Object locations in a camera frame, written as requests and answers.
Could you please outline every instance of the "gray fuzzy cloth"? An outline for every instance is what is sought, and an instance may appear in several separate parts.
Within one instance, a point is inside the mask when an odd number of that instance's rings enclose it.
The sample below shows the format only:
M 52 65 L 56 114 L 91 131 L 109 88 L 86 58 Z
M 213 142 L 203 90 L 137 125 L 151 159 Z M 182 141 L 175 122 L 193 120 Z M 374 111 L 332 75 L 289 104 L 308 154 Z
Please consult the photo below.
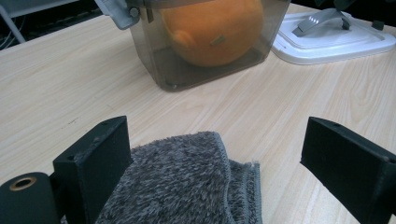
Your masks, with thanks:
M 260 165 L 230 161 L 217 133 L 137 147 L 96 223 L 262 223 Z

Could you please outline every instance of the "orange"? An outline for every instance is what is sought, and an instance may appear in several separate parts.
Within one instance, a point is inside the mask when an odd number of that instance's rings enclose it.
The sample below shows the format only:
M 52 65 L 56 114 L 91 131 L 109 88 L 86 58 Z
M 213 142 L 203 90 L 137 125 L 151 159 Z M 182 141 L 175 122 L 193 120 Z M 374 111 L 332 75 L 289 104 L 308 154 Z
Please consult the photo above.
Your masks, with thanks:
M 175 52 L 204 67 L 240 58 L 262 30 L 260 0 L 213 0 L 162 9 L 161 13 Z

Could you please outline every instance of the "wooden table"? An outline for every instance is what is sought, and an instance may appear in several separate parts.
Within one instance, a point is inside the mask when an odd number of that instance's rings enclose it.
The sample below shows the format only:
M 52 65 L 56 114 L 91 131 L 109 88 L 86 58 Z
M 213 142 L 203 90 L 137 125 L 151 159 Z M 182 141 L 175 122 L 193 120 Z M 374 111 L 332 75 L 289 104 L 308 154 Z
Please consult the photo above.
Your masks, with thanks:
M 259 161 L 264 223 L 357 223 L 299 163 L 306 123 L 330 119 L 396 153 L 396 50 L 317 65 L 271 52 L 257 66 L 170 93 L 140 62 L 129 31 L 101 16 L 1 51 L 0 106 L 0 184 L 51 174 L 52 160 L 94 125 L 126 115 L 131 147 L 215 131 L 230 159 Z

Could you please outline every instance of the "clear plastic container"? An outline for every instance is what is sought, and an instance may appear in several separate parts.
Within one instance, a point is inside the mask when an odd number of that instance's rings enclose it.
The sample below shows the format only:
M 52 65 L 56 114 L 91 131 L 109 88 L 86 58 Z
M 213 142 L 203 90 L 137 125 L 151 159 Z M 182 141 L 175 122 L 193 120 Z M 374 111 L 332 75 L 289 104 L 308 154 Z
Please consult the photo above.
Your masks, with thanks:
M 131 33 L 158 86 L 182 91 L 262 63 L 290 0 L 127 0 Z

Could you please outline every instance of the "white plastic tray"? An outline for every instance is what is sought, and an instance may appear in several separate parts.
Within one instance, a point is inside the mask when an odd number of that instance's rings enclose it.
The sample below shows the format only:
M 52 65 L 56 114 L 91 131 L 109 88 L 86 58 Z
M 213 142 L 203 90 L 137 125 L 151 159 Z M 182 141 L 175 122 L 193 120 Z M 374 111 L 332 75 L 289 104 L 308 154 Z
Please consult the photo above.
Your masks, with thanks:
M 281 59 L 297 64 L 329 63 L 377 54 L 395 47 L 393 35 L 378 31 L 344 13 L 349 30 L 341 19 L 332 19 L 310 29 L 302 37 L 292 31 L 313 13 L 287 14 L 276 35 L 272 51 Z

